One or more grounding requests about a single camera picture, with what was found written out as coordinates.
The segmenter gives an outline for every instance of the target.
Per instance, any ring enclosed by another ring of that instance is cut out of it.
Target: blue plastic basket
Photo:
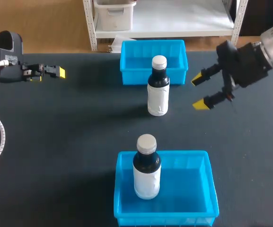
[[[185,84],[188,70],[183,40],[124,41],[121,54],[121,72],[124,85],[146,85],[152,73],[152,58],[167,58],[170,84]]]
[[[135,194],[132,161],[136,152],[117,158],[114,216],[119,226],[212,225],[219,214],[206,151],[158,151],[160,191],[152,200]]]

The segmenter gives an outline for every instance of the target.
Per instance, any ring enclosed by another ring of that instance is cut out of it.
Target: bottle cap
[[[156,55],[152,59],[152,67],[156,70],[163,70],[167,67],[167,59],[163,55]]]
[[[149,155],[156,150],[156,139],[150,134],[141,135],[137,139],[137,149],[140,153],[144,155]]]

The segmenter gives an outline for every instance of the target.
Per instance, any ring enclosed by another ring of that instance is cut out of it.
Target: black mat
[[[0,226],[115,227],[114,171],[119,151],[153,134],[158,149],[209,153],[220,216],[215,226],[273,226],[273,72],[222,103],[196,112],[221,76],[199,87],[190,78],[216,62],[188,53],[185,86],[171,87],[169,112],[147,114],[145,86],[121,86],[117,54],[32,54],[60,64],[66,80],[0,84],[6,147],[0,158]]]

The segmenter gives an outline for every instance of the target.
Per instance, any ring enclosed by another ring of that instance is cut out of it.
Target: bottle
[[[167,59],[157,55],[152,59],[152,74],[148,79],[148,111],[153,116],[168,111],[170,79],[166,75]]]
[[[156,152],[156,139],[150,134],[137,139],[133,158],[134,190],[138,197],[150,200],[159,193],[161,159]]]

